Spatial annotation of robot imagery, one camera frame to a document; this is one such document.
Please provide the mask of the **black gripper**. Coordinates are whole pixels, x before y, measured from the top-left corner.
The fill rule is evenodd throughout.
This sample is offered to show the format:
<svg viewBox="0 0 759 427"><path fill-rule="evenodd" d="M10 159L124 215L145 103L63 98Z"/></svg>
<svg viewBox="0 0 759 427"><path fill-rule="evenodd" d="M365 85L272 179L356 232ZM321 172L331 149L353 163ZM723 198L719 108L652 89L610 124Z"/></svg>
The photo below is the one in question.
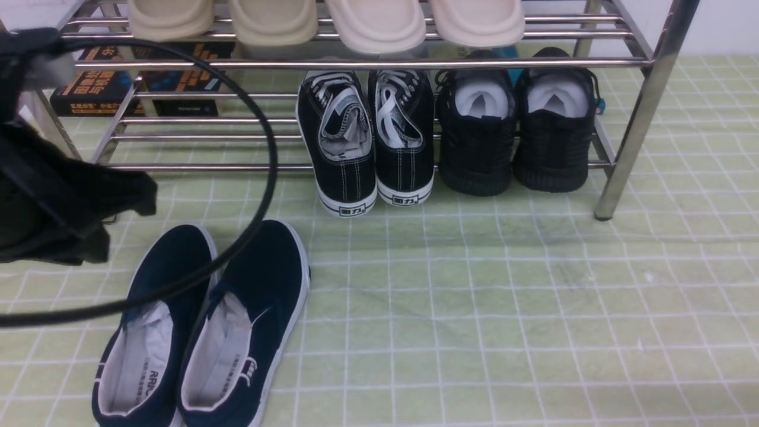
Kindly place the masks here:
<svg viewBox="0 0 759 427"><path fill-rule="evenodd" d="M106 217L157 213L147 173L75 160L21 119L2 124L2 263L105 264Z"/></svg>

